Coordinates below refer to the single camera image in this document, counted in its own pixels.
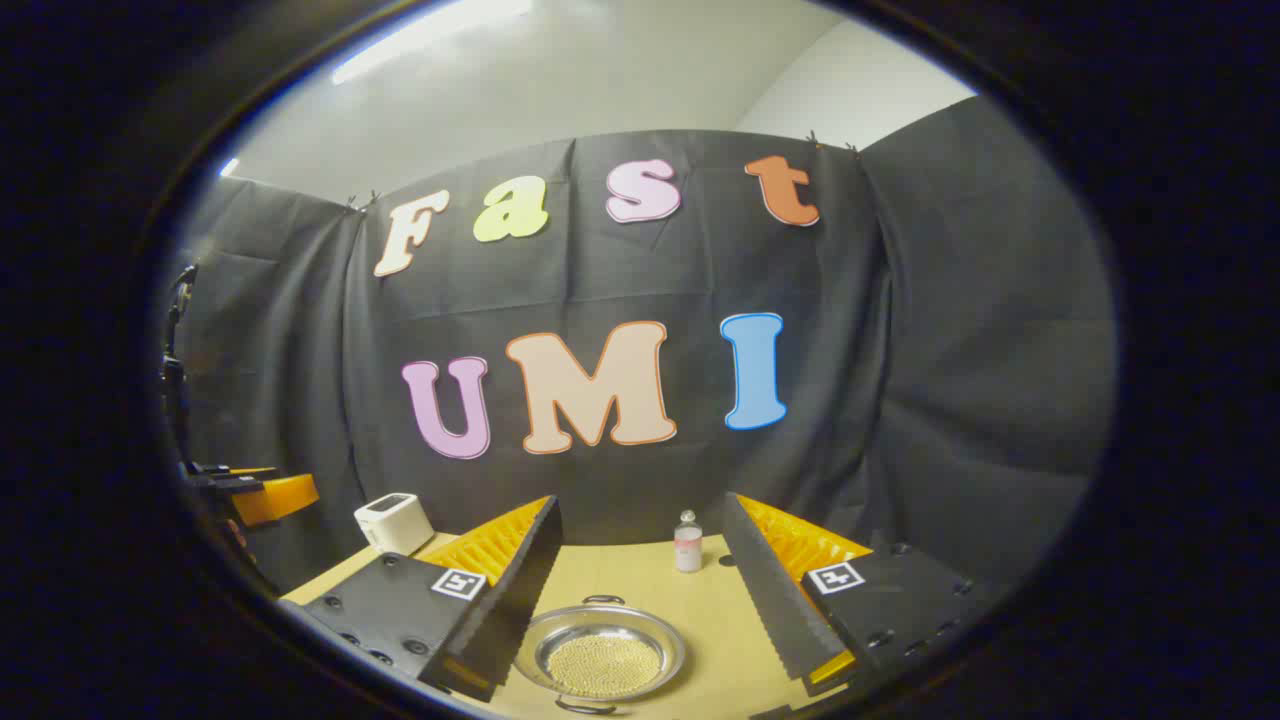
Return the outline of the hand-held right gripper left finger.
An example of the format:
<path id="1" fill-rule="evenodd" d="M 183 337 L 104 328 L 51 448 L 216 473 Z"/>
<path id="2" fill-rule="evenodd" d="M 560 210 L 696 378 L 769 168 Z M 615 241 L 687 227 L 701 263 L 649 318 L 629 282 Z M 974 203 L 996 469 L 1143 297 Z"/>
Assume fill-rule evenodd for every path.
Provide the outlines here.
<path id="1" fill-rule="evenodd" d="M 489 701 L 507 680 L 563 539 L 556 496 L 413 559 L 383 552 L 300 607 L 311 629 L 424 685 Z"/>

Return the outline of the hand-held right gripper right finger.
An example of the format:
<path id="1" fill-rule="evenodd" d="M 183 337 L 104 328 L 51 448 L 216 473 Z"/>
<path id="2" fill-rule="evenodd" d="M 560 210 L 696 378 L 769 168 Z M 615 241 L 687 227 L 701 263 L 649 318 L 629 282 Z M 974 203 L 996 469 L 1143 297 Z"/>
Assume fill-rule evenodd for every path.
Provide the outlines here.
<path id="1" fill-rule="evenodd" d="M 771 643 L 810 694 L 868 694 L 950 647 L 986 584 L 908 544 L 859 544 L 728 492 L 722 533 Z"/>

